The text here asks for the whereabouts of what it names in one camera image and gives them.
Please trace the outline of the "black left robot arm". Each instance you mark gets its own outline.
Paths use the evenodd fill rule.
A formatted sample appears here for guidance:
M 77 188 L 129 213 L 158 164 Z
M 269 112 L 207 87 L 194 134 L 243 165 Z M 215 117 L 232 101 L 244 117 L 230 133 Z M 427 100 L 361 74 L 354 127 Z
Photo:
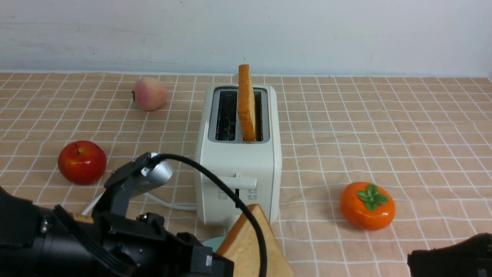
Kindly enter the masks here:
M 231 277 L 234 262 L 153 213 L 46 209 L 1 191 L 2 277 Z

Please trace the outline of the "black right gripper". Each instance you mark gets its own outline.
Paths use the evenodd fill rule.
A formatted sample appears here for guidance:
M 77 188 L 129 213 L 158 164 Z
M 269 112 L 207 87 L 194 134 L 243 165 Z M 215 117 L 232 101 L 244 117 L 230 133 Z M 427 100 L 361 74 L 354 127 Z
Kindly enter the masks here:
M 490 277 L 492 235 L 480 233 L 448 247 L 414 250 L 407 256 L 412 277 Z

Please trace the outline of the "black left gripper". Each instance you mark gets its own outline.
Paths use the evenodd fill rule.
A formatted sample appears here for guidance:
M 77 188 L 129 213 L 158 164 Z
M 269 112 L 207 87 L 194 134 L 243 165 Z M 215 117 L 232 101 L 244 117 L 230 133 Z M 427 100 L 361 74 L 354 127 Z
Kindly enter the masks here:
M 231 277 L 234 262 L 197 238 L 164 227 L 165 219 L 145 213 L 136 220 L 104 213 L 95 217 L 96 241 L 111 267 L 98 265 L 98 277 Z

